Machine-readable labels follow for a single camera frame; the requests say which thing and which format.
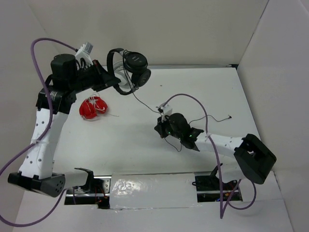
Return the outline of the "black headphones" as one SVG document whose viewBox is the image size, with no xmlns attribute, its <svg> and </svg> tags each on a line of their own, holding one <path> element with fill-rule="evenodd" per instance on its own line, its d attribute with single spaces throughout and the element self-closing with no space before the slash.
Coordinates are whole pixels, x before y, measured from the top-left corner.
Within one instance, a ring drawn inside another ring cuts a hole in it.
<svg viewBox="0 0 309 232">
<path fill-rule="evenodd" d="M 113 87 L 120 95 L 126 96 L 132 94 L 136 88 L 145 85 L 151 76 L 151 70 L 148 69 L 148 60 L 139 52 L 127 51 L 123 48 L 112 49 L 107 55 L 107 71 L 112 77 L 115 77 L 113 66 L 114 53 L 122 56 L 124 72 L 126 74 L 126 71 L 128 71 L 132 74 L 130 80 L 133 86 L 130 87 L 131 90 L 129 92 L 124 92 L 118 84 Z"/>
</svg>

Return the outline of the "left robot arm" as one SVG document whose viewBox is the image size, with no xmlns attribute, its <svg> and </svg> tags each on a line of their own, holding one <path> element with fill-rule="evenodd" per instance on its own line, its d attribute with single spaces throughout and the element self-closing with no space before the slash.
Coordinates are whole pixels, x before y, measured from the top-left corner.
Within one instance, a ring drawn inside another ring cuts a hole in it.
<svg viewBox="0 0 309 232">
<path fill-rule="evenodd" d="M 19 170 L 9 174 L 8 183 L 50 197 L 74 186 L 89 193 L 95 188 L 93 171 L 76 168 L 68 174 L 53 172 L 57 143 L 76 95 L 88 89 L 105 90 L 118 85 L 120 79 L 112 68 L 104 69 L 97 60 L 79 68 L 72 54 L 55 56 L 51 70 L 38 94 L 36 125 L 31 143 L 24 150 L 26 157 Z"/>
</svg>

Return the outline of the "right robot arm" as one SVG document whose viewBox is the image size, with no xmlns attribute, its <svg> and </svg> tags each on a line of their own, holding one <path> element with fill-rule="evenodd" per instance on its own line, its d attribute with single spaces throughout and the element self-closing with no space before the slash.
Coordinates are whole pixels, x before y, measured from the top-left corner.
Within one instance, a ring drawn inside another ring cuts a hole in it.
<svg viewBox="0 0 309 232">
<path fill-rule="evenodd" d="M 222 165 L 221 173 L 217 171 L 211 177 L 211 185 L 215 189 L 222 189 L 228 182 L 238 179 L 248 179 L 262 185 L 277 161 L 271 150 L 253 134 L 228 137 L 206 133 L 202 129 L 191 127 L 180 113 L 159 117 L 154 130 L 162 139 L 168 136 L 179 139 L 187 149 L 234 158 L 235 163 Z"/>
</svg>

